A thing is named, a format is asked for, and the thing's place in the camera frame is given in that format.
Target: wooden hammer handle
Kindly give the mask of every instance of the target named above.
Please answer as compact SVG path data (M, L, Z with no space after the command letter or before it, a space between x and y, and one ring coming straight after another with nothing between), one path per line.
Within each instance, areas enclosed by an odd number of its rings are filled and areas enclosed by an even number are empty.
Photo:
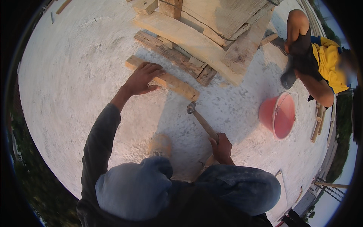
M210 137L212 137L218 144L219 143L219 136L213 130L213 128L208 124L208 122L204 119L204 117L202 117L202 115L200 115L200 113L198 111L196 111L196 110L193 111L193 114L194 114L195 118L199 121L199 123L203 126L203 128L208 133L208 135Z

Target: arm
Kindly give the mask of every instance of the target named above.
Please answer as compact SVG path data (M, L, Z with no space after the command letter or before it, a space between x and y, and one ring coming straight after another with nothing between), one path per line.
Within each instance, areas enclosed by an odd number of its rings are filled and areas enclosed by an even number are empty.
M98 116L83 150L82 198L96 200L95 184L100 175L107 172L113 140L121 121L120 112L125 103L133 95L160 89L157 85L148 86L148 83L154 77L164 73L165 71L158 64L142 63Z
M232 144L228 140L225 133L217 133L219 137L219 144L213 139L209 138L211 142L214 158L221 164L235 166L232 158Z
M295 75L305 85L310 95L321 105L331 107L334 103L334 93L325 80L317 81L312 76L295 70Z

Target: bucket handle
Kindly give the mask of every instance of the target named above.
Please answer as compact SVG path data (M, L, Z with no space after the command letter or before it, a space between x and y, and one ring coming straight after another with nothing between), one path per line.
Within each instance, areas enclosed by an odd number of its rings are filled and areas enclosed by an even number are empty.
M299 93L297 92L289 92L287 93L287 95L285 95L285 97L283 98L283 100L281 101L281 104L282 102L285 100L285 98L289 95L289 94L297 94L297 108L296 108L296 112L295 112L295 116L294 116L294 121L296 121L296 114L297 114L297 111L299 109L299 104L300 104L300 99L299 99ZM275 116L277 115L277 112L278 110L280 109L280 106L281 104L278 106L278 108L275 110Z

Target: yellow shirt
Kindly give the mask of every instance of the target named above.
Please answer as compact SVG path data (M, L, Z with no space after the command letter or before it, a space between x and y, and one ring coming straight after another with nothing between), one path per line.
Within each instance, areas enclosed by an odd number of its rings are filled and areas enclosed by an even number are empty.
M312 45L314 57L319 65L319 72L329 82L329 86L333 88L334 93L347 90L349 87L338 80L335 71L335 64L339 56L339 45L324 37L321 37L321 46L316 43Z

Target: sky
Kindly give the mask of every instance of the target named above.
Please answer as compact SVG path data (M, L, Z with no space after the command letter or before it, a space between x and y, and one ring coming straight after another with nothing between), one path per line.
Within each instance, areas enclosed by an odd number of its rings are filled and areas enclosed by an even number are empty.
M315 0L316 4L320 5L320 12L323 17L327 17L326 20L327 25L334 31L334 33L342 39L342 46L345 48L349 48L349 44L347 43L344 33L338 25L337 21L333 18L332 14L328 10L328 8L324 5L321 0ZM352 83L352 88L355 88L358 85L357 81ZM353 137L350 139L350 147L348 152L347 161L343 167L342 175L335 180L334 183L348 185L352 179L355 159L357 154L358 145L353 141ZM325 226L331 217L334 215L336 209L340 203L331 197L329 194L324 193L320 200L315 204L315 216L309 219L309 225L311 227L323 227Z

